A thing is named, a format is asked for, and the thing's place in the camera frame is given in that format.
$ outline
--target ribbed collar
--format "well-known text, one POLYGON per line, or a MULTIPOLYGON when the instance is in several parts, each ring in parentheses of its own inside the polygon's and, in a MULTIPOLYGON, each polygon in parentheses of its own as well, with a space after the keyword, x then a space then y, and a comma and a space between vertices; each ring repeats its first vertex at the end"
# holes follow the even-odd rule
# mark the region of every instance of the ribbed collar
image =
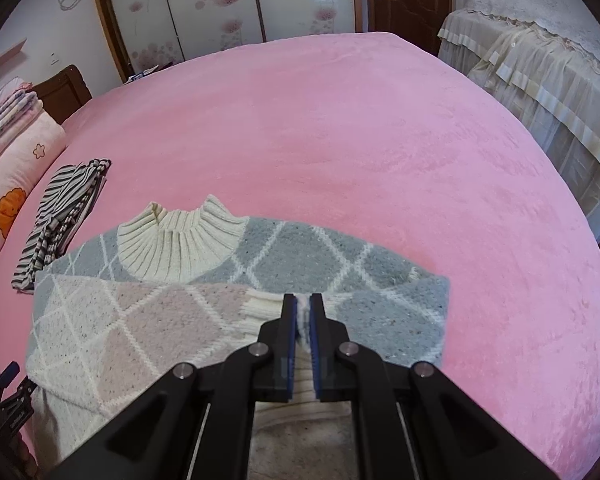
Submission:
POLYGON ((120 262, 138 280, 188 283, 231 256, 248 221, 212 195, 193 211, 151 202, 118 227, 120 262))

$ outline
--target pink pillow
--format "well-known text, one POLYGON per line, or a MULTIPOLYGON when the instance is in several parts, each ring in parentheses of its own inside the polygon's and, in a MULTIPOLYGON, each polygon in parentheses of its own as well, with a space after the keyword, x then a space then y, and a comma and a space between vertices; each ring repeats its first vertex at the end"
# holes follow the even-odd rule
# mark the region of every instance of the pink pillow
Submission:
POLYGON ((65 147, 64 129, 43 110, 2 152, 0 249, 26 197, 65 147))
POLYGON ((40 115, 42 109, 42 101, 36 99, 36 103, 29 110, 24 112, 0 133, 0 155, 2 155, 2 152, 9 147, 13 142, 13 139, 25 131, 26 127, 40 115))

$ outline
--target wardrobe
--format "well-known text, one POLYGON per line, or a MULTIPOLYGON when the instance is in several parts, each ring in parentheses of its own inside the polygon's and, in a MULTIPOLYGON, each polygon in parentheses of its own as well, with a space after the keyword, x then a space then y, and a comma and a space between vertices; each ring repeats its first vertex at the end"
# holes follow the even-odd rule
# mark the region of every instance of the wardrobe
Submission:
POLYGON ((354 0, 111 0, 136 72, 234 46, 354 32, 354 0))

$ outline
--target lace bedspread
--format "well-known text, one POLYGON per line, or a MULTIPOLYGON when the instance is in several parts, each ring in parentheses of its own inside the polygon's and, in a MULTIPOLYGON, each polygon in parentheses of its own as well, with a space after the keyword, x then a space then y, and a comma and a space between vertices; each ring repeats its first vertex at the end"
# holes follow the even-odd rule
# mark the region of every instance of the lace bedspread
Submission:
POLYGON ((466 10, 535 23, 600 61, 600 24, 582 0, 468 0, 466 10))

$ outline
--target striped shirt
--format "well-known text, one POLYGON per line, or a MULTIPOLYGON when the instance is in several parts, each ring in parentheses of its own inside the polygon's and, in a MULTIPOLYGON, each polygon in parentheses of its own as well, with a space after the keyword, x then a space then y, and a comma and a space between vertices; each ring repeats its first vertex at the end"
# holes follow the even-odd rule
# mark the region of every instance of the striped shirt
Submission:
POLYGON ((110 165, 110 160, 94 158, 88 164, 70 164, 56 171, 38 205, 33 230, 11 280, 13 288, 32 293, 36 272, 64 254, 91 212, 110 165))

